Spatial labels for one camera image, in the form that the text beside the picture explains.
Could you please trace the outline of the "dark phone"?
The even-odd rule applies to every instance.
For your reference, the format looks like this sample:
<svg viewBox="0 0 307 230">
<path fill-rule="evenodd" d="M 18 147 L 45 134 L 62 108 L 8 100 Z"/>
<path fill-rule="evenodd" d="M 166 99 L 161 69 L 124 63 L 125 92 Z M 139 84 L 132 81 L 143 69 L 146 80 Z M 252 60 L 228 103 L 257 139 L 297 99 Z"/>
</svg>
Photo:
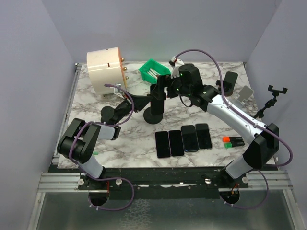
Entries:
<svg viewBox="0 0 307 230">
<path fill-rule="evenodd" d="M 196 124 L 195 128 L 196 128 L 199 149 L 201 150 L 211 149 L 213 146 L 212 146 L 208 124 L 206 123 Z"/>
</svg>

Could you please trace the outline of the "black phone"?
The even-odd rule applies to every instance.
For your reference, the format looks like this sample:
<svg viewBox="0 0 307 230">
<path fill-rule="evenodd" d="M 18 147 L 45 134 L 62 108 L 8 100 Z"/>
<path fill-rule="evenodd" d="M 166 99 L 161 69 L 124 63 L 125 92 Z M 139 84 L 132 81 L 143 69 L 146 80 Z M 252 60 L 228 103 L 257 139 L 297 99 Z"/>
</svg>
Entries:
<svg viewBox="0 0 307 230">
<path fill-rule="evenodd" d="M 182 140 L 185 152 L 197 152 L 199 150 L 196 129 L 193 125 L 181 127 Z"/>
</svg>

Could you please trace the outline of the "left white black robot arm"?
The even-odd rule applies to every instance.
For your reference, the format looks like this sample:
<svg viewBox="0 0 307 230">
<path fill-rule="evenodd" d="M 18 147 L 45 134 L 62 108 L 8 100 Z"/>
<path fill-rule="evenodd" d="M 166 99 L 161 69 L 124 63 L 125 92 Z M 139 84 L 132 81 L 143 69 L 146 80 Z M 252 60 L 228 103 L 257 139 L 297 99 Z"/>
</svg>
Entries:
<svg viewBox="0 0 307 230">
<path fill-rule="evenodd" d="M 121 130 L 120 125 L 127 122 L 132 113 L 141 111 L 152 99 L 150 95 L 136 96 L 127 93 L 125 100 L 116 108 L 102 108 L 100 122 L 73 119 L 57 145 L 57 153 L 86 173 L 93 188 L 103 188 L 106 183 L 106 169 L 93 155 L 97 140 L 116 140 Z"/>
</svg>

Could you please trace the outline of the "black tripod phone stand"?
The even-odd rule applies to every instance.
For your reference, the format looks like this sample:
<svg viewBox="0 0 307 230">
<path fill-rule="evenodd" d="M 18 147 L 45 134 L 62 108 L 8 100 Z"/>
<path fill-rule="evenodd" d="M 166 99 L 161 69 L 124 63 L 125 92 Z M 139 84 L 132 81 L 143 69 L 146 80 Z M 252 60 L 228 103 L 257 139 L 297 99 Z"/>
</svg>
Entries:
<svg viewBox="0 0 307 230">
<path fill-rule="evenodd" d="M 264 107 L 261 108 L 260 110 L 257 111 L 257 113 L 253 116 L 253 118 L 263 118 L 264 117 L 264 111 L 268 108 L 271 108 L 273 106 L 275 106 L 276 102 L 277 102 L 277 97 L 280 95 L 280 94 L 286 94 L 288 89 L 283 87 L 282 90 L 277 90 L 277 89 L 274 89 L 272 85 L 269 85 L 268 86 L 268 91 L 269 92 L 272 92 L 272 96 L 273 98 L 268 100 Z"/>
</svg>

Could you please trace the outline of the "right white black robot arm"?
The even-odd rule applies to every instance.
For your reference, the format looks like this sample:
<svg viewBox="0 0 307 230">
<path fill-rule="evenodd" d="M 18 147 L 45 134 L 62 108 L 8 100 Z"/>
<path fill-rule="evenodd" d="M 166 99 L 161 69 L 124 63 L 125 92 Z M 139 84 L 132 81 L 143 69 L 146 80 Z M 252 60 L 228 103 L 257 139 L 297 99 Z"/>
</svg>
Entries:
<svg viewBox="0 0 307 230">
<path fill-rule="evenodd" d="M 279 149 L 278 127 L 252 118 L 224 99 L 218 89 L 203 84 L 199 69 L 193 64 L 184 64 L 177 71 L 176 77 L 170 74 L 159 76 L 157 84 L 151 85 L 150 95 L 162 102 L 167 98 L 187 97 L 192 105 L 233 128 L 249 145 L 240 157 L 223 168 L 221 184 L 232 187 L 243 174 L 260 170 Z"/>
</svg>

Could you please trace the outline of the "silver phone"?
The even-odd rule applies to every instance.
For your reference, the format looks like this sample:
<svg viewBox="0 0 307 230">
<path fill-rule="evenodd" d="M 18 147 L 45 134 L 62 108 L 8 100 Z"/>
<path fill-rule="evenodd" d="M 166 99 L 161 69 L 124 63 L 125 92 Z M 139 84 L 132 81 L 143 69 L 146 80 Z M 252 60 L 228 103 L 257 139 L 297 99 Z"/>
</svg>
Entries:
<svg viewBox="0 0 307 230">
<path fill-rule="evenodd" d="M 168 132 L 171 156 L 184 156 L 184 147 L 180 130 L 170 130 Z"/>
</svg>

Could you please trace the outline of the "purple phone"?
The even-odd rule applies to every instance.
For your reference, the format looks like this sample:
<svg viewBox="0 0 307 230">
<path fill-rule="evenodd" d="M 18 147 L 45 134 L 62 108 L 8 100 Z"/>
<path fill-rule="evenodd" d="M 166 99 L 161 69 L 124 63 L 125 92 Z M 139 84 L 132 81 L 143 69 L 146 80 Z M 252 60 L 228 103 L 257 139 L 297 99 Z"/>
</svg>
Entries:
<svg viewBox="0 0 307 230">
<path fill-rule="evenodd" d="M 171 156 L 169 136 L 167 131 L 155 132 L 156 152 L 157 157 L 168 158 Z"/>
</svg>

